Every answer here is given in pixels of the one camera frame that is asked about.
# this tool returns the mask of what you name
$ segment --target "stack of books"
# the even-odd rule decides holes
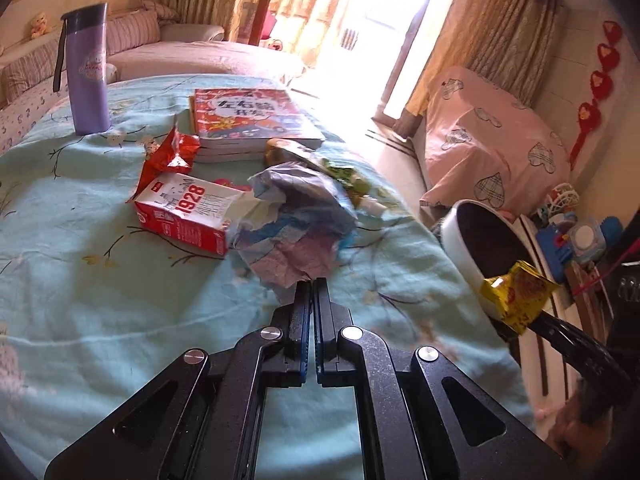
[[[200,137],[197,162],[262,158],[274,137],[296,140],[312,150],[324,141],[286,90],[197,89],[190,109],[193,132]]]

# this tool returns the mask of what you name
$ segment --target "red heart decoration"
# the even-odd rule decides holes
[[[602,63],[602,69],[604,72],[614,69],[620,63],[620,53],[615,48],[605,43],[598,45],[598,58]]]
[[[591,130],[595,130],[600,126],[602,114],[598,110],[597,103],[582,103],[578,108],[578,124],[580,124],[580,132],[588,134]]]
[[[591,73],[591,92],[597,100],[606,99],[613,90],[613,81],[609,74],[596,70]]]
[[[602,24],[604,35],[611,46],[614,46],[622,38],[622,27],[616,22],[607,20]]]

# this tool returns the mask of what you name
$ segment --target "triangular cutout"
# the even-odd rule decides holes
[[[453,377],[443,378],[442,387],[470,446],[480,446],[507,430],[503,421]]]
[[[144,404],[129,413],[114,428],[113,433],[115,436],[121,437],[142,449],[150,446],[177,389],[177,381],[165,383]]]

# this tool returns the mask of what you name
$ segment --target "purple water bottle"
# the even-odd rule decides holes
[[[105,22],[107,4],[96,4],[63,14],[53,91],[60,90],[65,59],[71,114],[76,134],[104,132],[111,126],[107,106]]]

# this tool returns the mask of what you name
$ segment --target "hand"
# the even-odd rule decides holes
[[[575,465],[581,470],[589,468],[602,453],[611,434],[610,411],[593,426],[580,421],[580,392],[569,399],[556,416],[545,442],[560,456],[566,458],[567,448],[575,450]]]

